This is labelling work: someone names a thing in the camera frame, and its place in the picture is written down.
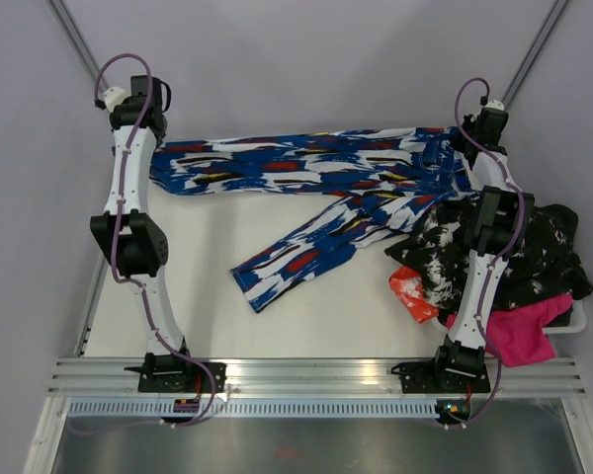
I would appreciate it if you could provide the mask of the blue white red patterned trousers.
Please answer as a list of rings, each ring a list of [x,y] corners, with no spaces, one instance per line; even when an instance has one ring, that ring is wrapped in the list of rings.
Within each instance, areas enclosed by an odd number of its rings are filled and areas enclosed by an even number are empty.
[[[348,262],[357,250],[409,233],[437,203],[473,193],[452,128],[359,129],[167,142],[149,178],[175,196],[256,192],[335,200],[231,269],[251,308]]]

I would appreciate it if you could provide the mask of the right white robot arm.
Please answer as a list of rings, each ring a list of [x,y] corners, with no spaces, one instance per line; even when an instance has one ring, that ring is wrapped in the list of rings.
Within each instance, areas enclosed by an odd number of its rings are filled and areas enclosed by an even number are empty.
[[[430,368],[432,382],[444,391],[455,390],[466,375],[475,376],[484,367],[484,335],[498,283],[523,241],[533,210],[534,197],[515,184],[499,145],[507,120],[503,104],[491,100],[477,115],[465,117],[452,139],[476,176],[480,195],[464,237],[469,265],[455,323],[445,339],[448,356]]]

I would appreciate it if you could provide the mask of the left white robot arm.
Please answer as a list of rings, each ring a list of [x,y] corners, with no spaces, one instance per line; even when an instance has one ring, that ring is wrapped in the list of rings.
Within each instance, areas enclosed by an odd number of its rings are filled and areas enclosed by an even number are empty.
[[[110,88],[97,104],[108,112],[114,169],[104,210],[90,231],[116,283],[130,288],[154,356],[184,354],[185,337],[175,321],[165,281],[169,244],[148,211],[151,158],[167,129],[168,85],[156,77],[130,78],[130,90]]]

